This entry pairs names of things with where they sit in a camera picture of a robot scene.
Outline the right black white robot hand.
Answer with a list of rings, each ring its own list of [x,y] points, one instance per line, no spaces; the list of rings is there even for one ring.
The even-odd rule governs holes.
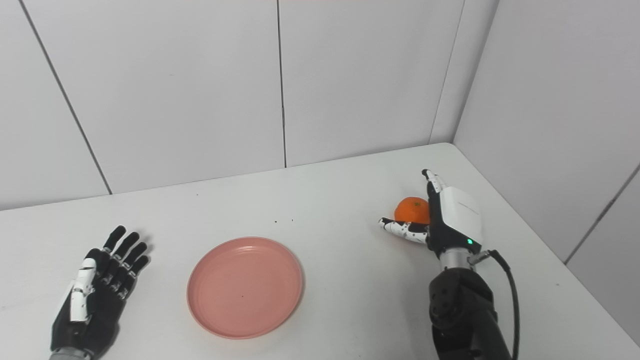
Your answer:
[[[483,243],[482,212],[478,203],[458,187],[446,185],[430,169],[423,169],[422,175],[427,182],[429,222],[381,218],[379,226],[396,237],[426,245],[437,257],[451,249],[464,249],[478,255]]]

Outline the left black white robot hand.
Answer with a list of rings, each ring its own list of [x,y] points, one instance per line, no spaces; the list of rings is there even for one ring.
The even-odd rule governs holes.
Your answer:
[[[150,262],[147,243],[126,232],[119,225],[83,259],[52,324],[51,360],[99,360],[114,344],[128,298]]]

